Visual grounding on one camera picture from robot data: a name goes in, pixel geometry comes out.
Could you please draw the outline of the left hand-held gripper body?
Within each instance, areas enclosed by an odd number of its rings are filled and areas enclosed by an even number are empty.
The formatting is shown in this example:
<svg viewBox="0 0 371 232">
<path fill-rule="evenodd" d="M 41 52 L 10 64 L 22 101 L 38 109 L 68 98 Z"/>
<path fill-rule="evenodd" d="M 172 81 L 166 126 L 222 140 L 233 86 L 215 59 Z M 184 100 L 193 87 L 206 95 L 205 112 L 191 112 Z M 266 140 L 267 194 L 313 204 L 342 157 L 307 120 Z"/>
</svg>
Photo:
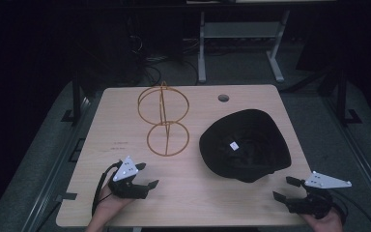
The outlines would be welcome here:
<svg viewBox="0 0 371 232">
<path fill-rule="evenodd" d="M 132 182 L 140 171 L 135 165 L 131 157 L 126 157 L 120 161 L 120 166 L 108 182 L 111 192 L 119 198 L 145 199 L 148 195 L 148 186 L 135 185 Z"/>
</svg>

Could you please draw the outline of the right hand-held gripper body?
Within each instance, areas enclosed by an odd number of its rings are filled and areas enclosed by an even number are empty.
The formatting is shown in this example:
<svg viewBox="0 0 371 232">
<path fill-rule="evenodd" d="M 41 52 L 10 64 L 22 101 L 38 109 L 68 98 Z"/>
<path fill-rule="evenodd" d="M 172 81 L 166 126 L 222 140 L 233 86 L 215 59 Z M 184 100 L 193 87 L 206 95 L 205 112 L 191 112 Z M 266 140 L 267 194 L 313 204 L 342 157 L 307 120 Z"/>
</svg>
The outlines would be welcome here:
<svg viewBox="0 0 371 232">
<path fill-rule="evenodd" d="M 306 180 L 302 180 L 306 191 L 304 198 L 286 198 L 285 206 L 292 214 L 311 215 L 316 219 L 324 218 L 331 209 L 335 209 L 341 219 L 348 215 L 334 201 L 330 189 L 350 188 L 350 181 L 340 180 L 313 171 Z"/>
</svg>

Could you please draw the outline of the gold wire hat stand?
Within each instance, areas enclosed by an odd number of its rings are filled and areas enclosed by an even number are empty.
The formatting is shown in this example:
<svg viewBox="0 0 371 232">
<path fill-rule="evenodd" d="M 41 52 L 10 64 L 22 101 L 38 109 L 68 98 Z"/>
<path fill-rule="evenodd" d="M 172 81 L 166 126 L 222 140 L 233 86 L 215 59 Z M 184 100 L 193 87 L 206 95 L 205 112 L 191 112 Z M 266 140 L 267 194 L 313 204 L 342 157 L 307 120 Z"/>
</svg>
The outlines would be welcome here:
<svg viewBox="0 0 371 232">
<path fill-rule="evenodd" d="M 173 157 L 187 147 L 190 133 L 184 120 L 189 110 L 188 97 L 165 81 L 139 94 L 137 113 L 149 125 L 146 144 L 152 153 Z"/>
</svg>

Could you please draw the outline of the black hat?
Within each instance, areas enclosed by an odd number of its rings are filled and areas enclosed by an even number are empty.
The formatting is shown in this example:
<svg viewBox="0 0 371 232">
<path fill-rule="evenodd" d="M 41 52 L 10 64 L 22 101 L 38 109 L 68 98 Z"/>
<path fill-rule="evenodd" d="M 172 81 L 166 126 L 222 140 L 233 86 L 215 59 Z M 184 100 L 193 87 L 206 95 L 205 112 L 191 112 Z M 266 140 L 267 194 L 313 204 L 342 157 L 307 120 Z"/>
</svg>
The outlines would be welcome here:
<svg viewBox="0 0 371 232">
<path fill-rule="evenodd" d="M 214 174 L 244 183 L 292 164 L 278 126 L 259 109 L 238 111 L 217 120 L 200 136 L 199 149 Z"/>
</svg>

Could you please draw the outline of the person's left hand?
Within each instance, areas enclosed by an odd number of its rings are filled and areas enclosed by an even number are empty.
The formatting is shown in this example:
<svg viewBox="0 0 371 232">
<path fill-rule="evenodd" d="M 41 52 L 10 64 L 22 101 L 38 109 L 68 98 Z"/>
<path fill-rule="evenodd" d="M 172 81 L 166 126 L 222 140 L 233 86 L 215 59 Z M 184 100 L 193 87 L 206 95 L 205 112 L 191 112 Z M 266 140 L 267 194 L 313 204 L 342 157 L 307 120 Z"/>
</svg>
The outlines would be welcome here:
<svg viewBox="0 0 371 232">
<path fill-rule="evenodd" d="M 111 192 L 109 187 L 103 187 L 100 192 L 100 203 L 95 210 L 92 220 L 100 224 L 106 224 L 131 202 L 132 199 L 119 198 Z"/>
</svg>

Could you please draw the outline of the person's right hand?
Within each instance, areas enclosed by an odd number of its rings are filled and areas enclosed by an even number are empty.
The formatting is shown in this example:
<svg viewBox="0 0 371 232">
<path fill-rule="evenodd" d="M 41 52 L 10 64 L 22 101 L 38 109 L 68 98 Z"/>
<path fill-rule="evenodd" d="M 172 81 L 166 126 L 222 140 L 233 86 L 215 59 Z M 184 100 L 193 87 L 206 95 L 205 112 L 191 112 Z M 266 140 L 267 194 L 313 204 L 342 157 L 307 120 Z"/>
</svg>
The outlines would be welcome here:
<svg viewBox="0 0 371 232">
<path fill-rule="evenodd" d="M 335 209 L 331 209 L 325 217 L 320 219 L 311 215 L 301 215 L 301 217 L 314 232 L 343 232 L 341 217 Z"/>
</svg>

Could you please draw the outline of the black tape strip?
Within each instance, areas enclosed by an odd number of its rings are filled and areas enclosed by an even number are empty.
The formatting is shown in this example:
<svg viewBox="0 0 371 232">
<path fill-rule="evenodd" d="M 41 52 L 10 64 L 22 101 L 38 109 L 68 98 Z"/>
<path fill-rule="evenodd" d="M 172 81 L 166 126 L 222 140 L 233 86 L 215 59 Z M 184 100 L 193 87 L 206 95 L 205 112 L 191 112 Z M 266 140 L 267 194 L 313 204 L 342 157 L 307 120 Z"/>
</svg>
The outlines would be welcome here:
<svg viewBox="0 0 371 232">
<path fill-rule="evenodd" d="M 75 200 L 77 193 L 65 192 L 63 194 L 58 194 L 55 197 L 56 202 L 62 202 L 63 200 Z"/>
</svg>

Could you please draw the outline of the black metal stand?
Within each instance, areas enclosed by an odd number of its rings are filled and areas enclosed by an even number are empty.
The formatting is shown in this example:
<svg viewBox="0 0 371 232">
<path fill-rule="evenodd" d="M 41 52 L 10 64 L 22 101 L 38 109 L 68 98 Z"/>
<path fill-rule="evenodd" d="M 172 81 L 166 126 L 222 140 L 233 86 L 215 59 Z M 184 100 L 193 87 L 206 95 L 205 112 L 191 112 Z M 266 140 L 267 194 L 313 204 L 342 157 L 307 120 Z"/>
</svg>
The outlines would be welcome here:
<svg viewBox="0 0 371 232">
<path fill-rule="evenodd" d="M 362 121 L 353 109 L 348 109 L 347 102 L 347 76 L 342 69 L 331 67 L 325 75 L 318 93 L 329 97 L 336 91 L 336 104 L 334 113 L 340 124 L 347 127 L 349 124 L 361 124 Z"/>
<path fill-rule="evenodd" d="M 90 78 L 83 71 L 75 71 L 71 80 L 72 109 L 65 111 L 62 122 L 77 124 L 83 114 L 84 99 L 90 94 Z"/>
</svg>

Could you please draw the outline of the grey metal desk frame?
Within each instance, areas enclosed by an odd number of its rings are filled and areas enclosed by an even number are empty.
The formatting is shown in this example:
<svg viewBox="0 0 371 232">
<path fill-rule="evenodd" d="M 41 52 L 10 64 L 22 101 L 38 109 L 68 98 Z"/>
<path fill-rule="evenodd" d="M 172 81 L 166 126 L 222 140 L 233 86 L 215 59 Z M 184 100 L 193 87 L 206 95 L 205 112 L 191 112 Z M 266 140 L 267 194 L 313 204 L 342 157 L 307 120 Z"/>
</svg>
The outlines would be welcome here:
<svg viewBox="0 0 371 232">
<path fill-rule="evenodd" d="M 198 52 L 198 81 L 205 83 L 205 41 L 206 39 L 274 39 L 273 47 L 266 52 L 275 80 L 284 81 L 283 74 L 276 60 L 290 11 L 286 10 L 278 21 L 265 22 L 209 22 L 206 14 L 200 14 L 199 23 L 199 52 Z"/>
</svg>

